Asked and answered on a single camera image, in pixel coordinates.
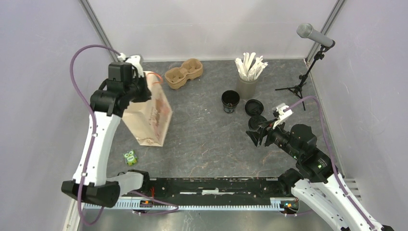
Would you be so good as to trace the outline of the black plastic cup lid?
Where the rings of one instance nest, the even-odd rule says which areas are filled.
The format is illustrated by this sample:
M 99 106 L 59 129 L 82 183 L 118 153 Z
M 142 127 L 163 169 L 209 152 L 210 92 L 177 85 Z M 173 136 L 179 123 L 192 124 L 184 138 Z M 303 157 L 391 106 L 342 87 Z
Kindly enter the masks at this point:
M 248 127 L 250 130 L 257 129 L 261 123 L 266 121 L 267 119 L 262 115 L 254 115 L 248 120 Z

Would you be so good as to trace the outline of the brown paper bag orange handles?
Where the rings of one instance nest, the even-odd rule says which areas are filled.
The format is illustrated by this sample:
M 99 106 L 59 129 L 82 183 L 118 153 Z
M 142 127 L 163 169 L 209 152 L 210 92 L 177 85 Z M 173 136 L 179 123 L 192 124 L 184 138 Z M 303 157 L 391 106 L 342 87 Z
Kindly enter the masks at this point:
M 162 88 L 163 79 L 155 72 L 144 73 L 151 99 L 143 103 L 130 103 L 122 121 L 140 145 L 162 147 L 173 111 Z

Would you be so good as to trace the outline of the cardboard two-cup carrier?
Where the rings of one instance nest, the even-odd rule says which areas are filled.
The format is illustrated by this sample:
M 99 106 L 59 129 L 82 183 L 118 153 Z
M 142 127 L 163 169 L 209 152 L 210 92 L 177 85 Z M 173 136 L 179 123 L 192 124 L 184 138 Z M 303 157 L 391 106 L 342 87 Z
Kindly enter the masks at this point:
M 165 73 L 165 79 L 171 89 L 177 90 L 184 86 L 188 80 L 200 77 L 204 72 L 200 60 L 190 58 L 184 61 L 180 67 L 174 67 Z

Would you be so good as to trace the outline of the black coffee cup white lettering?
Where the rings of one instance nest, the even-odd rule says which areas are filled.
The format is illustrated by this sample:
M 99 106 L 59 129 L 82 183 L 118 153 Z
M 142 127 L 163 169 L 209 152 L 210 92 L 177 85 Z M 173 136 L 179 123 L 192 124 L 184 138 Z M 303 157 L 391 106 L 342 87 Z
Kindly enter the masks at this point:
M 223 104 L 223 110 L 227 114 L 231 114 L 235 111 L 237 105 L 240 102 L 240 96 L 238 92 L 234 90 L 227 90 L 223 92 L 221 96 L 221 102 Z

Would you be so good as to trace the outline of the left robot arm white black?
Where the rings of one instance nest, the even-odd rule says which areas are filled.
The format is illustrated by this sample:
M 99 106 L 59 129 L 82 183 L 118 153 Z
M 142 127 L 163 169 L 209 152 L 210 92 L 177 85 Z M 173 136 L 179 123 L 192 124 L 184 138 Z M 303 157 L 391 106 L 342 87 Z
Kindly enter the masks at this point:
M 111 208 L 120 196 L 134 190 L 139 196 L 151 191 L 146 172 L 129 172 L 107 178 L 107 162 L 116 129 L 131 103 L 151 99 L 146 75 L 140 64 L 111 63 L 108 78 L 90 97 L 89 130 L 81 160 L 71 180 L 61 191 L 80 203 Z

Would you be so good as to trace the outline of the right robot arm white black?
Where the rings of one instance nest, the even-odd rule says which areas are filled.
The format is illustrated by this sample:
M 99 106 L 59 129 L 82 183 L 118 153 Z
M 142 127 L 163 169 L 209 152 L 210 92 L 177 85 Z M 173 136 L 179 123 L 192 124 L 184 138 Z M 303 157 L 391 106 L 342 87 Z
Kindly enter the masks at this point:
M 290 131 L 283 127 L 260 126 L 246 131 L 256 146 L 266 138 L 265 146 L 274 144 L 296 160 L 296 168 L 278 178 L 281 195 L 293 195 L 303 201 L 334 231 L 393 230 L 363 208 L 330 157 L 317 148 L 317 137 L 310 126 L 296 124 Z

